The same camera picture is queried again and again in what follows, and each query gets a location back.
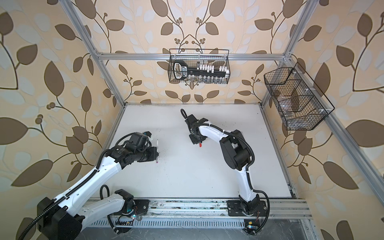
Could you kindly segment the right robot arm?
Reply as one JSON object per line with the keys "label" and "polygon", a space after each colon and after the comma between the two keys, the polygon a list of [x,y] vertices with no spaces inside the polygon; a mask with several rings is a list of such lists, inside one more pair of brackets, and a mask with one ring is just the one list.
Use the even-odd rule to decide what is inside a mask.
{"label": "right robot arm", "polygon": [[209,124],[205,118],[196,119],[194,115],[184,116],[184,119],[193,144],[201,145],[207,138],[220,144],[226,164],[237,171],[241,211],[249,216],[255,214],[257,207],[262,204],[259,194],[264,195],[265,192],[255,190],[252,186],[249,170],[255,162],[255,154],[242,133],[238,130],[225,131]]}

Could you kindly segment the thin pen red end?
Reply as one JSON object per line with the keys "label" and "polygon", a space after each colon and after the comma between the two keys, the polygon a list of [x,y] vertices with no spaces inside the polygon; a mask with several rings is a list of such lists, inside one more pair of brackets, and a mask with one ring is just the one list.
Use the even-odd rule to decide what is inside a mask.
{"label": "thin pen red end", "polygon": [[158,164],[159,162],[159,140],[157,139],[157,144],[156,144],[156,163]]}

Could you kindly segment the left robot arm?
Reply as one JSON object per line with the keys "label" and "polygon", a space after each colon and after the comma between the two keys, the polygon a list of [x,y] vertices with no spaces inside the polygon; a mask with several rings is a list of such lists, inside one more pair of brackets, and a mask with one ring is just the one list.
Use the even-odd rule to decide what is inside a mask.
{"label": "left robot arm", "polygon": [[32,229],[39,230],[49,240],[74,240],[90,224],[114,213],[135,219],[141,210],[134,196],[120,189],[91,205],[85,203],[95,193],[107,188],[106,182],[126,166],[158,159],[157,147],[151,143],[150,132],[135,132],[103,151],[96,166],[74,186],[54,199],[44,198],[38,204],[38,215],[16,237],[26,239]]}

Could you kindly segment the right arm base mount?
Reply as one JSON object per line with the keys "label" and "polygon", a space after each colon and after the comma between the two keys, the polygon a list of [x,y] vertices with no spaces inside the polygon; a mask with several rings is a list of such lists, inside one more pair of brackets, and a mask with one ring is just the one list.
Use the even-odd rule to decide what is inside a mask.
{"label": "right arm base mount", "polygon": [[266,202],[257,199],[248,203],[243,200],[229,200],[227,207],[230,217],[266,217],[268,210]]}

